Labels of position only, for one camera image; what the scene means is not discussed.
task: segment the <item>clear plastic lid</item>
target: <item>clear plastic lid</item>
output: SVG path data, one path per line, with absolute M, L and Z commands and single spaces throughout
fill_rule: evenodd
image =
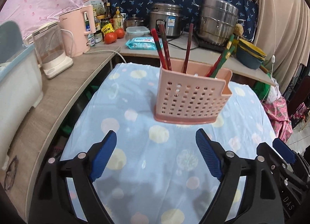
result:
M 150 30 L 145 26 L 136 26 L 126 28 L 127 34 L 149 34 Z

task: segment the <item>green bowl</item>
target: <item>green bowl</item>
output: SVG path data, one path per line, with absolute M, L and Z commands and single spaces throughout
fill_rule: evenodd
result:
M 266 54 L 257 46 L 253 45 L 252 43 L 245 41 L 243 39 L 239 39 L 239 45 L 243 48 L 249 50 L 253 54 L 257 55 L 259 58 L 265 59 Z
M 263 62 L 262 59 L 258 59 L 252 56 L 249 52 L 242 49 L 239 45 L 237 46 L 236 56 L 242 64 L 251 69 L 258 69 Z

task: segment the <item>yellow liquid bottle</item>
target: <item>yellow liquid bottle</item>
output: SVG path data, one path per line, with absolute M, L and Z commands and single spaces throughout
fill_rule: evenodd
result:
M 116 9 L 117 9 L 116 10 L 116 14 L 113 17 L 113 27 L 114 27 L 114 30 L 119 29 L 119 28 L 124 29 L 124 19 L 123 19 L 123 16 L 120 14 L 119 7 L 116 7 Z

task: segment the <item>wet wipes package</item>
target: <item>wet wipes package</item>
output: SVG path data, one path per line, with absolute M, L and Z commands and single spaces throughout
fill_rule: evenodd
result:
M 162 39 L 159 39 L 160 47 L 162 48 Z M 129 49 L 136 50 L 156 50 L 156 45 L 153 37 L 135 37 L 126 42 Z

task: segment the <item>tomato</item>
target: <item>tomato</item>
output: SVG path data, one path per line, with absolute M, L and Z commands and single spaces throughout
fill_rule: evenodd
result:
M 117 35 L 117 38 L 123 38 L 125 36 L 125 32 L 122 28 L 118 28 L 116 31 L 115 31 L 116 35 Z
M 117 40 L 117 35 L 115 34 L 115 32 L 109 32 L 107 34 L 105 34 L 104 36 L 104 42 L 106 44 L 112 44 Z

